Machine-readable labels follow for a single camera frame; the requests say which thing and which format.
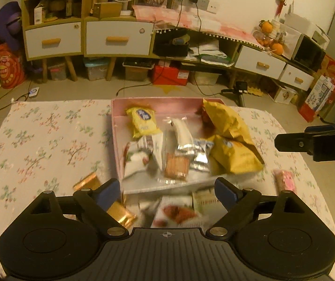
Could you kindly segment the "gold bar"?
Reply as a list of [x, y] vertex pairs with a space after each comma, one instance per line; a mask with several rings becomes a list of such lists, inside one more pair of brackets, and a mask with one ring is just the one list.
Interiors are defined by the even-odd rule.
[[136, 222], [137, 215], [126, 209], [121, 202], [119, 180], [103, 183], [96, 173], [91, 173], [73, 186], [74, 192], [84, 189], [92, 190], [96, 204], [123, 227], [130, 228]]

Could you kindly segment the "pink nougat bar packet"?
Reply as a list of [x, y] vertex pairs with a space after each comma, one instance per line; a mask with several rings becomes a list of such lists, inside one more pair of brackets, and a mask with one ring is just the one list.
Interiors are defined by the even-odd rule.
[[284, 190], [297, 192], [296, 185], [294, 182], [294, 174], [291, 171], [275, 169], [273, 170], [275, 184], [277, 187], [277, 193], [281, 193]]

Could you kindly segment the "white nut snack packet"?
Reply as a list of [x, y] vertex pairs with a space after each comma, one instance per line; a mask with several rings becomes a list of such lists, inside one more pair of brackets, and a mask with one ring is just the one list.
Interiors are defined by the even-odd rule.
[[163, 196], [157, 206], [152, 228], [202, 228], [209, 225], [207, 216], [193, 208], [191, 196]]

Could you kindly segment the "white pecan snack packet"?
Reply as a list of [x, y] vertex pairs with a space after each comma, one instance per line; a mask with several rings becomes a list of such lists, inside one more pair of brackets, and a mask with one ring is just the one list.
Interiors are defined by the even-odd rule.
[[162, 133], [142, 136], [138, 141], [130, 141], [124, 150], [124, 178], [147, 169], [163, 170]]

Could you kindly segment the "clear white wafer packet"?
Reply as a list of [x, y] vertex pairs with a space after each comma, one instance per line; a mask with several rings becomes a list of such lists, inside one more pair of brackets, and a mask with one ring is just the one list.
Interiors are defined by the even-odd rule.
[[194, 138], [189, 130], [186, 117], [170, 118], [167, 122], [172, 126], [176, 137], [174, 155], [188, 159], [190, 169], [209, 173], [209, 154], [214, 142], [202, 138]]

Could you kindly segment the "yellow snack bag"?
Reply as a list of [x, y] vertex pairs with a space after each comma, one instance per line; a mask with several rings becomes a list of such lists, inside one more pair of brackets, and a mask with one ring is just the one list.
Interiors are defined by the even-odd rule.
[[203, 100], [203, 108], [220, 136], [253, 145], [248, 126], [235, 110], [207, 100]]
[[255, 153], [239, 141], [228, 140], [220, 135], [208, 139], [213, 143], [210, 156], [219, 163], [227, 173], [246, 174], [257, 173], [263, 170]]

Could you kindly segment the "small yellow blue packet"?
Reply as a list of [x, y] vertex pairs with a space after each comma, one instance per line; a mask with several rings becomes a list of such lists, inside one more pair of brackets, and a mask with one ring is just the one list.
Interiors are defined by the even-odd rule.
[[144, 107], [131, 107], [126, 110], [131, 118], [133, 138], [161, 133], [155, 118], [155, 111]]

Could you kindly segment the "floral tablecloth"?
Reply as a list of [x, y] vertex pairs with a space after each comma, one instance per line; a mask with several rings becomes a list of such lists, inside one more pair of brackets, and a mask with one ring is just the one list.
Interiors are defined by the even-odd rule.
[[[235, 184], [273, 195], [272, 171], [294, 174], [298, 196], [335, 230], [326, 201], [300, 154], [279, 153], [274, 137], [283, 132], [265, 111], [236, 108], [265, 161], [258, 174], [235, 178]], [[91, 173], [105, 181], [115, 174], [115, 148], [132, 137], [131, 119], [121, 118], [112, 129], [115, 109], [108, 100], [19, 102], [12, 105], [0, 127], [0, 235], [36, 196], [45, 190], [70, 195], [74, 185]]]

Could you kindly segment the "pink silver cardboard box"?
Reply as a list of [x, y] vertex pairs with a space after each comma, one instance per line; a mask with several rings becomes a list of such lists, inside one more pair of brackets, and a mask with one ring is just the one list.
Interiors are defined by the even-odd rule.
[[[218, 174], [229, 174], [224, 168], [209, 155], [210, 172], [201, 172], [189, 168], [189, 160], [174, 155], [176, 149], [176, 137], [172, 126], [168, 123], [170, 118], [183, 118], [189, 126], [194, 138], [208, 140], [214, 135], [219, 135], [213, 123], [203, 108], [205, 98], [121, 98], [111, 102], [112, 133], [114, 137], [114, 152], [116, 170], [120, 180], [120, 186], [124, 195], [128, 197], [152, 195], [154, 193], [186, 193], [199, 187], [211, 186]], [[222, 100], [206, 99], [219, 102]], [[163, 170], [159, 169], [136, 173], [124, 178], [124, 150], [130, 141], [138, 141], [133, 138], [131, 118], [126, 110], [131, 107], [150, 108], [155, 111], [157, 125], [164, 136], [162, 146]], [[246, 145], [255, 153], [261, 163], [264, 163], [259, 151], [253, 145]]]

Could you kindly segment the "white drawer cabinet right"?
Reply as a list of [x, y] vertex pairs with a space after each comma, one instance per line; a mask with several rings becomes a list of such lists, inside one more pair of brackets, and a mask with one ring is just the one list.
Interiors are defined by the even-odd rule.
[[249, 46], [242, 45], [237, 53], [234, 66], [237, 70], [244, 70], [254, 74], [264, 75], [284, 84], [306, 91], [312, 84], [314, 77], [303, 70]]

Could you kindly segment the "white drawer cabinet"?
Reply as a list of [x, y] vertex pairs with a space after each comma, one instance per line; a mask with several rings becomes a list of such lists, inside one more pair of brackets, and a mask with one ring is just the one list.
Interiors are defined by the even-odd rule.
[[114, 0], [21, 0], [26, 58], [148, 57], [153, 24], [112, 9]]
[[237, 70], [244, 70], [254, 74], [264, 75], [284, 84], [306, 91], [312, 84], [314, 77], [303, 70], [249, 46], [242, 45], [237, 53], [234, 66]]

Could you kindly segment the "oranges on stand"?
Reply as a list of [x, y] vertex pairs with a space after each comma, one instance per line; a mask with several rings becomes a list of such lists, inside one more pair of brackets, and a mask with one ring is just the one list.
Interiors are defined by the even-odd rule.
[[261, 20], [253, 31], [253, 37], [266, 50], [281, 56], [284, 52], [284, 37], [282, 25], [276, 20]]

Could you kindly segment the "orange cartoon bag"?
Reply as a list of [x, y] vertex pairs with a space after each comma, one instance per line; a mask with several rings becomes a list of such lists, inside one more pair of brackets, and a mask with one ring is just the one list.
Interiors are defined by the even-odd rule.
[[25, 81], [23, 55], [12, 51], [7, 43], [0, 43], [0, 84], [4, 89], [12, 89]]

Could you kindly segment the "white drawer cabinet left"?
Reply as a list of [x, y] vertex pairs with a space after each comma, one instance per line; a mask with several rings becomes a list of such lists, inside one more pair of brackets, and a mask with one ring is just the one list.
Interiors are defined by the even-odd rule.
[[112, 9], [114, 0], [21, 0], [26, 58], [148, 57], [153, 24]]

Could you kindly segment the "purple hat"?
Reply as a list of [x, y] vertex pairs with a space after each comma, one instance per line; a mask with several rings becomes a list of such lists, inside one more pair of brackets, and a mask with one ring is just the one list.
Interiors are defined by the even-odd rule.
[[0, 40], [7, 43], [12, 51], [17, 51], [20, 48], [21, 31], [19, 3], [8, 2], [0, 9]]

